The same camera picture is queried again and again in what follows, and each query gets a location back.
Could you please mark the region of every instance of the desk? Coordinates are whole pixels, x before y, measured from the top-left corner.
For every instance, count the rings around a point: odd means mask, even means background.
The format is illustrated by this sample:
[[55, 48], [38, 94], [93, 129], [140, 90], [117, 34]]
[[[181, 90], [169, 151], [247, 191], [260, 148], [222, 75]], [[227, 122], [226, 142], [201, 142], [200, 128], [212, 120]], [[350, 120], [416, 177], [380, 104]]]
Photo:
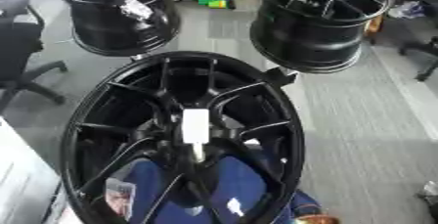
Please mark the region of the desk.
[[41, 223], [59, 185], [55, 171], [0, 117], [0, 223]]

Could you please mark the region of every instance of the blue cloth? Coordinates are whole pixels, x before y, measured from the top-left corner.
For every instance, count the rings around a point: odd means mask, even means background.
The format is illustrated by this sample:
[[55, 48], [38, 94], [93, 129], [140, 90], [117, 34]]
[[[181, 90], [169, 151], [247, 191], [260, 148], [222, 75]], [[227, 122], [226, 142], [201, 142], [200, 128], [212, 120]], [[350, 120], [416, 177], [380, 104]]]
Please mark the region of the blue cloth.
[[[247, 212], [259, 201], [265, 192], [265, 183], [251, 168], [232, 157], [219, 162], [219, 183], [210, 200], [226, 223], [236, 223], [239, 217], [232, 213], [227, 204], [231, 199], [241, 203], [241, 211]], [[159, 168], [149, 161], [137, 162], [125, 179], [136, 185], [130, 224], [140, 224], [161, 189]], [[304, 192], [297, 190], [290, 204], [280, 214], [276, 224], [290, 224], [294, 216], [317, 214], [320, 205]], [[211, 223], [205, 207], [199, 214], [190, 214], [174, 202], [168, 202], [158, 214], [155, 223]]]

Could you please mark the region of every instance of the chair leg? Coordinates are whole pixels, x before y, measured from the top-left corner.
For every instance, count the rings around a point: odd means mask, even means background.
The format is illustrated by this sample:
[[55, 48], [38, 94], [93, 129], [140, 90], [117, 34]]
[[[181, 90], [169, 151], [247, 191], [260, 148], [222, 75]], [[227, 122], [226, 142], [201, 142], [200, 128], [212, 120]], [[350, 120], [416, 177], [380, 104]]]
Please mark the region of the chair leg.
[[20, 89], [15, 83], [6, 86], [3, 96], [0, 98], [0, 115], [3, 115], [3, 112], [8, 107], [9, 103], [11, 103], [12, 99], [14, 99], [19, 92]]
[[54, 101], [58, 105], [62, 105], [66, 101], [66, 98], [64, 96], [59, 95], [56, 92], [54, 92], [48, 88], [45, 88], [45, 87], [43, 87], [35, 82], [31, 82], [31, 81], [24, 82], [22, 84], [22, 89], [26, 89], [28, 91], [40, 94], [40, 95]]
[[420, 73], [416, 79], [418, 81], [425, 81], [427, 78], [432, 75], [433, 71], [438, 68], [438, 60], [435, 61], [430, 67], [428, 67], [424, 72]]
[[431, 55], [437, 55], [438, 56], [438, 50], [435, 49], [430, 44], [421, 44], [417, 42], [410, 42], [403, 45], [402, 48], [400, 48], [400, 55], [405, 56], [408, 52], [408, 50], [419, 50], [421, 52], [425, 52]]
[[62, 61], [59, 62], [54, 62], [54, 63], [50, 63], [50, 64], [46, 64], [44, 66], [41, 67], [37, 67], [36, 69], [33, 70], [29, 70], [27, 72], [25, 72], [22, 75], [22, 80], [23, 81], [31, 81], [36, 79], [37, 77], [39, 77], [40, 75], [52, 70], [58, 68], [61, 72], [67, 72], [68, 69], [66, 67], [66, 64]]

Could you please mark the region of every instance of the gray carpet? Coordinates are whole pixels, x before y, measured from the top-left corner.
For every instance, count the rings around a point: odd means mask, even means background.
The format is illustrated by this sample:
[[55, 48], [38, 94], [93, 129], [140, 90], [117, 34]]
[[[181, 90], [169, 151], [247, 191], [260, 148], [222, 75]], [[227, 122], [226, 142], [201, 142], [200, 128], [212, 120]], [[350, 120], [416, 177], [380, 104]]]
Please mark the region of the gray carpet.
[[[233, 12], [179, 4], [181, 33], [157, 52], [212, 51], [260, 69], [271, 67], [248, 40], [258, 0], [237, 1]], [[42, 10], [61, 8], [59, 0], [37, 3]], [[70, 39], [67, 10], [49, 14], [46, 50], [29, 65], [66, 61], [70, 73], [50, 73], [39, 82], [65, 94], [67, 104], [57, 107], [21, 93], [6, 118], [57, 167], [60, 135], [74, 108], [100, 80], [129, 61], [98, 57], [65, 42]], [[354, 67], [335, 74], [302, 74], [285, 87], [306, 130], [302, 188], [343, 223], [432, 223], [415, 194], [427, 180], [438, 180], [438, 72], [425, 83], [416, 82], [416, 72], [432, 59], [416, 53], [401, 57], [396, 48], [405, 40], [427, 40], [436, 31], [427, 20], [389, 21], [378, 45], [364, 44]]]

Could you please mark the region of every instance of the office chair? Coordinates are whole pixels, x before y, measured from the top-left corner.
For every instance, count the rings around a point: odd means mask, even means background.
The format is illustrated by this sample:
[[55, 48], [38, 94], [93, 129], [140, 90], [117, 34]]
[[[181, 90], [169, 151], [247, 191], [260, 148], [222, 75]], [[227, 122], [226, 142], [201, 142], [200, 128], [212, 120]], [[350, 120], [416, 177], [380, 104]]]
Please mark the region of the office chair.
[[64, 62], [53, 62], [25, 71], [30, 56], [43, 49], [40, 37], [45, 23], [32, 7], [25, 5], [23, 7], [36, 18], [37, 23], [14, 22], [12, 18], [15, 15], [8, 17], [8, 13], [2, 13], [7, 18], [0, 16], [0, 89], [5, 90], [0, 97], [0, 115], [21, 90], [40, 94], [58, 105], [65, 101], [63, 96], [33, 82], [34, 79], [54, 68], [66, 72]]
[[408, 50], [417, 50], [434, 56], [435, 60], [425, 71], [416, 76], [418, 81], [425, 81], [432, 75], [433, 71], [438, 68], [438, 37], [432, 37], [429, 43], [423, 44], [419, 42], [408, 42], [400, 49], [400, 55], [405, 56]]

